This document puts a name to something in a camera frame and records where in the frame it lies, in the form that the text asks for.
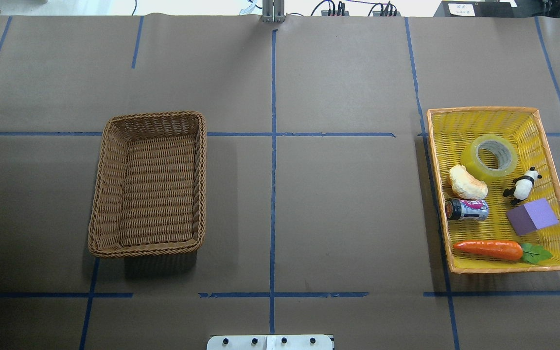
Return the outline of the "yellow tape roll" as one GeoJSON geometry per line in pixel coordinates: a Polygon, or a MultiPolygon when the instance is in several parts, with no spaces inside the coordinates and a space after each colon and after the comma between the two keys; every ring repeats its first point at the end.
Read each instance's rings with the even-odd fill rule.
{"type": "Polygon", "coordinates": [[[510,175],[518,164],[513,143],[496,134],[476,138],[461,153],[461,164],[476,179],[491,184],[510,175]]]}

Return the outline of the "brown wicker basket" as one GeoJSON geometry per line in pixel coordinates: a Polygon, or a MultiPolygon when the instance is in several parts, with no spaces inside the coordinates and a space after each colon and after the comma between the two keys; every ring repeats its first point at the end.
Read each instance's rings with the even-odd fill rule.
{"type": "Polygon", "coordinates": [[[89,252],[194,253],[205,240],[207,126],[197,111],[120,115],[102,132],[89,252]]]}

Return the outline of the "yellow plastic basket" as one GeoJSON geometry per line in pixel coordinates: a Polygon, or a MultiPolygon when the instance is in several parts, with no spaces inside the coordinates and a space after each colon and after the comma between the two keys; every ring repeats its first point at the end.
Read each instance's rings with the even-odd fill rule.
{"type": "Polygon", "coordinates": [[[536,108],[512,106],[474,106],[429,109],[425,116],[429,144],[433,194],[438,204],[442,240],[447,264],[453,273],[547,272],[560,270],[560,181],[550,146],[536,108]],[[462,164],[462,152],[483,135],[498,135],[511,142],[518,157],[515,170],[489,182],[489,215],[484,221],[449,221],[445,201],[453,197],[449,169],[462,164]],[[546,199],[558,223],[527,235],[516,235],[507,217],[510,201],[505,188],[530,167],[542,175],[528,197],[546,199]],[[551,257],[541,262],[504,261],[461,252],[454,246],[462,241],[517,241],[542,246],[551,257]]]}

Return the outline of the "small drink can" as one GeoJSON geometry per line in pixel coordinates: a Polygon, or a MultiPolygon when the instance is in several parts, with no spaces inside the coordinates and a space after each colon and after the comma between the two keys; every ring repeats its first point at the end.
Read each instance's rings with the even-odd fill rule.
{"type": "Polygon", "coordinates": [[[484,200],[451,198],[445,201],[445,215],[449,221],[485,221],[489,205],[484,200]]]}

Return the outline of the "toy bread croissant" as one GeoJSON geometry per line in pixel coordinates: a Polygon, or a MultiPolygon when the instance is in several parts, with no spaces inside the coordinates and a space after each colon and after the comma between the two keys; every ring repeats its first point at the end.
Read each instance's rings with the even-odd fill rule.
{"type": "Polygon", "coordinates": [[[480,201],[485,199],[489,193],[487,184],[473,177],[463,165],[450,168],[449,182],[453,194],[462,199],[480,201]]]}

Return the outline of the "toy orange carrot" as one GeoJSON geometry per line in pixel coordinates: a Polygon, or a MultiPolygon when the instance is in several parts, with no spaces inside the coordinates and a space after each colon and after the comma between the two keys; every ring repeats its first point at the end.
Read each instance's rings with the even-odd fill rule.
{"type": "Polygon", "coordinates": [[[469,240],[457,242],[453,244],[453,248],[460,252],[531,264],[538,264],[553,257],[553,254],[541,245],[516,241],[469,240]]]}

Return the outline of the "black box with label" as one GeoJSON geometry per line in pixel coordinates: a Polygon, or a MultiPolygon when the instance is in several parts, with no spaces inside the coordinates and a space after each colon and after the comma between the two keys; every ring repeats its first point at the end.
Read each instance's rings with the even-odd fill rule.
{"type": "Polygon", "coordinates": [[[509,2],[479,0],[443,0],[434,18],[514,18],[509,2]]]}

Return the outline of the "toy panda figure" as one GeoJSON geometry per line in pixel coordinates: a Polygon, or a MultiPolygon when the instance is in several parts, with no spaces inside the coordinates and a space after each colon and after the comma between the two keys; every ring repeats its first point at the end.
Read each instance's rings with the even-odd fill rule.
{"type": "Polygon", "coordinates": [[[529,197],[535,182],[541,178],[542,175],[538,173],[535,166],[531,166],[524,175],[513,180],[511,188],[504,189],[502,196],[510,197],[510,204],[516,206],[529,197]]]}

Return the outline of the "purple foam cube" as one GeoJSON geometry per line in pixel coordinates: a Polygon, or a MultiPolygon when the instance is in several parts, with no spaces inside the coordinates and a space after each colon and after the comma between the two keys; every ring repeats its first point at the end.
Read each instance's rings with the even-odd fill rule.
{"type": "Polygon", "coordinates": [[[545,198],[509,209],[506,216],[517,236],[525,236],[559,223],[553,208],[545,198]]]}

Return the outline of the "aluminium frame post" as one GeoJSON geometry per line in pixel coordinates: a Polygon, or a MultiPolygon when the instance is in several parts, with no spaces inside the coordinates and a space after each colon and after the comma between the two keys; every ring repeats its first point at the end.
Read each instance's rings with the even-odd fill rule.
{"type": "Polygon", "coordinates": [[[286,20],[284,0],[262,0],[262,22],[283,23],[286,20]]]}

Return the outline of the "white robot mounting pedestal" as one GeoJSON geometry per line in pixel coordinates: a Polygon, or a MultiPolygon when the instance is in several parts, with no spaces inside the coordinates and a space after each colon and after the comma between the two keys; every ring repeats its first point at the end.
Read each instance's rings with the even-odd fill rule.
{"type": "Polygon", "coordinates": [[[251,334],[212,336],[207,350],[334,350],[327,334],[251,334]]]}

